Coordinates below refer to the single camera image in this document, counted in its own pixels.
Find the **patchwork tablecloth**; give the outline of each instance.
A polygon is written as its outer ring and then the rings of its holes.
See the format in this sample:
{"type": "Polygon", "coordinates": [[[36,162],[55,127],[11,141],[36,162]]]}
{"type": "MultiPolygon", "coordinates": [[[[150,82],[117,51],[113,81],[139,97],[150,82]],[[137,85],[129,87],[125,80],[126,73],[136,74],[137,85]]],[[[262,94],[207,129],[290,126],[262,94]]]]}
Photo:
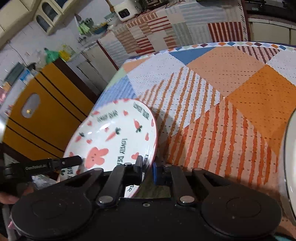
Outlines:
{"type": "Polygon", "coordinates": [[[241,0],[173,0],[119,24],[98,41],[121,67],[130,56],[206,42],[247,40],[241,0]]]}
{"type": "MultiPolygon", "coordinates": [[[[157,120],[157,153],[277,200],[278,155],[296,106],[296,48],[258,42],[178,47],[127,60],[94,109],[138,98],[157,120]]],[[[281,227],[296,236],[283,217],[281,227]]]]}

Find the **white tiled wall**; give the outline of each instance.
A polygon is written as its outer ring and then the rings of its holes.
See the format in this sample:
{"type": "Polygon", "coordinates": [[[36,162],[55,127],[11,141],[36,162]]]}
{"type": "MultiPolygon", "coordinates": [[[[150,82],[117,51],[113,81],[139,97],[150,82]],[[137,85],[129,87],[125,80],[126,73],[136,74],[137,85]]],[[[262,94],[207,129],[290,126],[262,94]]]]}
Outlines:
{"type": "MultiPolygon", "coordinates": [[[[123,0],[111,0],[113,5],[121,2],[123,0]]],[[[104,0],[92,0],[78,14],[82,19],[92,18],[97,24],[103,22],[104,16],[108,13],[110,13],[110,9],[104,0]]],[[[43,50],[45,47],[50,50],[58,50],[62,44],[67,44],[74,50],[78,50],[81,47],[77,42],[78,37],[79,33],[74,19],[67,25],[61,25],[60,29],[51,36],[46,36],[38,24],[32,21],[11,39],[10,45],[19,52],[26,64],[29,64],[37,61],[37,51],[43,50]]],[[[0,51],[0,80],[5,78],[17,62],[22,63],[21,58],[9,45],[6,45],[0,51]]]]}

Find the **screw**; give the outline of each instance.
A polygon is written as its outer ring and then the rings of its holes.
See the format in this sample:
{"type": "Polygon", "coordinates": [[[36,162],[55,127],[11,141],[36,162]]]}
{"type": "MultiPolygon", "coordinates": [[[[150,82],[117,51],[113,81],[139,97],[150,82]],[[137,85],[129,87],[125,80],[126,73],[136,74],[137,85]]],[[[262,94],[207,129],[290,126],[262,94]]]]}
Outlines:
{"type": "Polygon", "coordinates": [[[99,197],[99,203],[101,204],[107,204],[113,201],[113,197],[111,196],[101,196],[99,197]]]}
{"type": "Polygon", "coordinates": [[[194,202],[195,199],[192,196],[182,196],[182,197],[180,197],[180,201],[182,203],[191,203],[191,202],[194,202]]]}

